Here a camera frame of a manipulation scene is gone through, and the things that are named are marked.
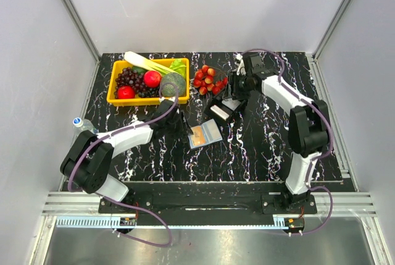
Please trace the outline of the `brown credit card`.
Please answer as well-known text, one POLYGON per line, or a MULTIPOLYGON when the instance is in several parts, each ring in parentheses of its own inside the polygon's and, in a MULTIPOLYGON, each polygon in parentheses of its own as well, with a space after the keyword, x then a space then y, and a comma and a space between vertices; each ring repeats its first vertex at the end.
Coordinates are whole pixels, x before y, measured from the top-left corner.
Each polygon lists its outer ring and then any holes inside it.
POLYGON ((204 146, 207 143, 204 131, 201 126, 192 127, 192 134, 189 138, 189 145, 191 148, 198 148, 204 146))

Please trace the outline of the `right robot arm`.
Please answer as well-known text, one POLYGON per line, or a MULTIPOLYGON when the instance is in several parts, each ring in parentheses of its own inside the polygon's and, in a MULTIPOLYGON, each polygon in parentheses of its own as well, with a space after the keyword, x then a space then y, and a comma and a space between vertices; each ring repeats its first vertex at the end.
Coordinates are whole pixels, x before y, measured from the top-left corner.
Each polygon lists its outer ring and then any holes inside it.
POLYGON ((229 97, 237 100, 248 98, 252 91, 259 91, 272 99, 288 115, 292 162, 284 190, 275 200, 275 205, 294 213, 309 201, 312 172, 317 161, 330 154, 333 148, 328 106, 322 100, 306 98, 279 75, 229 73, 229 97))

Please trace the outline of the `black card holder wallet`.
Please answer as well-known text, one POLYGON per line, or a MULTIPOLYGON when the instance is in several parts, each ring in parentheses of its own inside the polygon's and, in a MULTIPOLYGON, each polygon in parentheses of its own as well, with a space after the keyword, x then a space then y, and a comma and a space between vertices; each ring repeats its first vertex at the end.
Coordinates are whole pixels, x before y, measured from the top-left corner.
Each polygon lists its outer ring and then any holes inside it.
POLYGON ((218 128, 218 125, 216 124, 215 120, 213 120, 213 119, 208 120, 208 121, 206 121, 203 124, 198 125, 198 126, 202 127, 202 129, 204 131, 204 135, 205 135, 206 140, 207 140, 207 143, 204 146, 222 140, 221 132, 220 132, 220 130, 218 128))

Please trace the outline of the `black card box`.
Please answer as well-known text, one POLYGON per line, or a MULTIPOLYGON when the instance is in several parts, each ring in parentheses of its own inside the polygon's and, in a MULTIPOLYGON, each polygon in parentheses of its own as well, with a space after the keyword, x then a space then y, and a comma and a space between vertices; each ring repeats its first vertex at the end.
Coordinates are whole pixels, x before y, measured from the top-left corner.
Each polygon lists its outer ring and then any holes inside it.
POLYGON ((218 95, 213 96, 209 100, 206 108, 204 109, 204 114, 208 118, 214 119, 218 125, 224 127, 227 126, 230 122, 232 122, 232 120, 245 109, 245 107, 247 106, 247 100, 234 100, 231 98, 223 99, 222 95, 223 93, 219 93, 218 95), (219 108, 223 109, 225 112, 227 112, 230 115, 228 120, 223 120, 220 117, 216 116, 210 110, 210 107, 213 105, 216 105, 219 108))

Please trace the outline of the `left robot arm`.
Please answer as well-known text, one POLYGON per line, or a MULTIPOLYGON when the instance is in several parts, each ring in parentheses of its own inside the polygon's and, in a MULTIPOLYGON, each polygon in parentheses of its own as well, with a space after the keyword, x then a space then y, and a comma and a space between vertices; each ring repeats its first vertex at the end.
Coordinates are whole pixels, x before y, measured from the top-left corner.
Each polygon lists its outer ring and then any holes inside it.
POLYGON ((119 212, 128 212, 133 207, 134 198, 128 194, 130 189, 124 183, 109 174, 113 158, 164 135, 178 139, 192 134, 180 106, 174 99, 165 99, 144 120, 111 132, 85 130, 79 133, 60 166, 60 172, 69 180, 68 191, 107 197, 119 212))

